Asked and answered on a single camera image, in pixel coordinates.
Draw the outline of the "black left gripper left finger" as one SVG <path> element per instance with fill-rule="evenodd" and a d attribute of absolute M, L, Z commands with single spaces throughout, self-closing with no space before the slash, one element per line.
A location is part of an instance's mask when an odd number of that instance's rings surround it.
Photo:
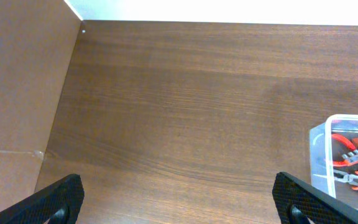
<path fill-rule="evenodd" d="M 0 224 L 75 224 L 85 197 L 78 174 L 70 174 L 0 212 Z"/>

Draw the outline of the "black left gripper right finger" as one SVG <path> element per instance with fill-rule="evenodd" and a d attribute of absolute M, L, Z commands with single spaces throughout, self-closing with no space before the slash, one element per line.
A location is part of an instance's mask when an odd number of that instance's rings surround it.
<path fill-rule="evenodd" d="M 272 195 L 284 224 L 358 224 L 358 210 L 287 172 L 276 174 Z"/>

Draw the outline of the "red black cutting pliers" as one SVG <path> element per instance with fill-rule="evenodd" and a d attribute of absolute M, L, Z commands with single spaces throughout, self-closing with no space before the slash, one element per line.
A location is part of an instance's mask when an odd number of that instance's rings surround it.
<path fill-rule="evenodd" d="M 341 155 L 341 161 L 333 161 L 334 167 L 350 167 L 349 165 L 345 164 L 344 158 L 342 157 L 343 154 L 347 154 L 349 152 L 352 152 L 356 150 L 357 148 L 353 143 L 351 142 L 351 139 L 346 138 L 345 136 L 341 134 L 332 134 L 331 139 L 333 140 L 333 143 L 339 144 L 339 152 Z"/>

